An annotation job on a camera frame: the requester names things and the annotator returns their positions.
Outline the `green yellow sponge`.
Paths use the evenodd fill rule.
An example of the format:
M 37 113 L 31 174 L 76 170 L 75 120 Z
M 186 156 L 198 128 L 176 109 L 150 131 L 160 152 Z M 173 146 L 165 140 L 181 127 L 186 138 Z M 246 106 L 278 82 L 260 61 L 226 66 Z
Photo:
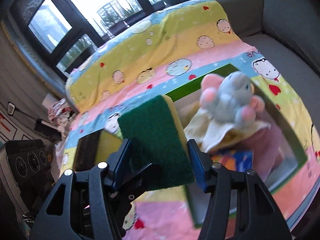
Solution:
M 158 95 L 123 113 L 118 119 L 124 139 L 132 142 L 131 167 L 159 166 L 150 172 L 150 191 L 194 182 L 187 139 L 173 101 Z

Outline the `purple knitted cloth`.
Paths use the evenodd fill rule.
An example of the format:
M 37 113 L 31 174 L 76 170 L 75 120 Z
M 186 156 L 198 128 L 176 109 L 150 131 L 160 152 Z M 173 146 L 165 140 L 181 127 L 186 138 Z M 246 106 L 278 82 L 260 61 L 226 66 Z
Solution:
M 281 129 L 277 125 L 264 128 L 251 137 L 237 143 L 237 150 L 253 151 L 253 170 L 257 172 L 262 181 L 266 181 L 270 172 L 283 161 L 279 147 L 283 140 Z

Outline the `cream fluffy cloth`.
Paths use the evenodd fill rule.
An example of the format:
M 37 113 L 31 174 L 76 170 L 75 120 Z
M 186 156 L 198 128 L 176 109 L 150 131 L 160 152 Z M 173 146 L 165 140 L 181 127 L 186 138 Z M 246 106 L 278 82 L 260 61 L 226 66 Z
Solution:
M 219 123 L 200 107 L 198 101 L 180 109 L 178 113 L 181 115 L 186 138 L 194 139 L 199 149 L 205 153 L 233 146 L 260 130 L 271 128 L 270 123 L 261 120 L 256 120 L 248 128 L 238 128 L 232 123 Z

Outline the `black rectangular box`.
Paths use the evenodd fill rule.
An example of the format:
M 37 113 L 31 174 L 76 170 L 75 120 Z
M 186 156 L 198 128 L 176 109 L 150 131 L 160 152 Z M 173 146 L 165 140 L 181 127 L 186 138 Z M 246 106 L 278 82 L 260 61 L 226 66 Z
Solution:
M 75 152 L 73 170 L 81 172 L 90 170 L 102 161 L 106 161 L 111 153 L 121 146 L 122 139 L 100 129 L 81 137 Z

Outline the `blue orange small packet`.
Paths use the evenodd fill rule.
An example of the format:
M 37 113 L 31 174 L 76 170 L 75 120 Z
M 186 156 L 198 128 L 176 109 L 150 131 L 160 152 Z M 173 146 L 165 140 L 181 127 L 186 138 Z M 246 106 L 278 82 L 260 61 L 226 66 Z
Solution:
M 228 170 L 246 172 L 253 167 L 253 151 L 224 149 L 213 154 L 212 161 Z

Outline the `green white open box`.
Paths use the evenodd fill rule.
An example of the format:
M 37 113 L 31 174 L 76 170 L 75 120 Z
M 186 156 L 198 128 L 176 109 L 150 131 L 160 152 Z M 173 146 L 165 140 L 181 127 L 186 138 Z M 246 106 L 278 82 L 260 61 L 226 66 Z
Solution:
M 251 168 L 271 193 L 281 190 L 307 160 L 289 123 L 260 89 L 257 93 L 266 107 L 252 128 L 240 131 L 231 125 L 210 121 L 207 113 L 199 108 L 202 79 L 193 77 L 166 93 L 173 100 L 182 125 L 192 133 L 191 138 L 214 162 L 238 172 Z

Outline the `grey pink plush mouse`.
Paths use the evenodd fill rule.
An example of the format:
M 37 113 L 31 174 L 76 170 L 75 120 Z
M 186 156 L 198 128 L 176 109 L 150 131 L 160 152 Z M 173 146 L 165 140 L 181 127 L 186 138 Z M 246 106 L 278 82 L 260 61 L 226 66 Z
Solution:
M 263 99 L 254 95 L 250 78 L 236 71 L 227 77 L 207 74 L 201 81 L 200 106 L 217 122 L 248 127 L 265 109 Z

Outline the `patterned clothes pile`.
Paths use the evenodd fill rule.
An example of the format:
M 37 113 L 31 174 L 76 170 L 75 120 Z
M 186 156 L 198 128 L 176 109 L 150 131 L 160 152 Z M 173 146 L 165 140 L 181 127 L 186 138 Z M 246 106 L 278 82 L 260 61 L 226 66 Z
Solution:
M 75 111 L 65 98 L 53 103 L 48 108 L 48 119 L 53 125 L 57 126 L 57 130 L 63 138 L 68 137 L 75 117 Z

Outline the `colourful cartoon blanket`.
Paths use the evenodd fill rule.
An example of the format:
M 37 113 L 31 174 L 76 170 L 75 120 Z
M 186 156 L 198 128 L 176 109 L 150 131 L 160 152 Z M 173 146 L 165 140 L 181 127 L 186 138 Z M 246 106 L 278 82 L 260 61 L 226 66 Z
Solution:
M 117 116 L 208 73 L 240 70 L 276 106 L 307 156 L 273 196 L 293 229 L 319 189 L 319 93 L 299 94 L 255 46 L 236 34 L 216 0 L 192 0 L 154 12 L 112 38 L 73 70 L 66 94 L 79 111 L 66 139 L 63 168 L 81 137 L 106 129 L 120 138 Z

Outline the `grey sofa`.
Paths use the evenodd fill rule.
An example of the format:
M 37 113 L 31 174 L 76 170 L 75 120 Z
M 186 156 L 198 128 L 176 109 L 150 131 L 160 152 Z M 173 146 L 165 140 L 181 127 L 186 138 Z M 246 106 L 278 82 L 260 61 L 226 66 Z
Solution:
M 319 13 L 310 0 L 216 0 L 236 34 L 299 93 L 319 93 Z

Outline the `window with black frame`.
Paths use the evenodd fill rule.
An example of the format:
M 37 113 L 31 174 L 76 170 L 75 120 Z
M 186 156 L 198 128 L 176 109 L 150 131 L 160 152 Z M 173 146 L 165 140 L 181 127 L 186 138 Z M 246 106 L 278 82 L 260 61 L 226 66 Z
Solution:
M 9 11 L 29 44 L 62 79 L 89 55 L 157 10 L 189 0 L 14 0 Z

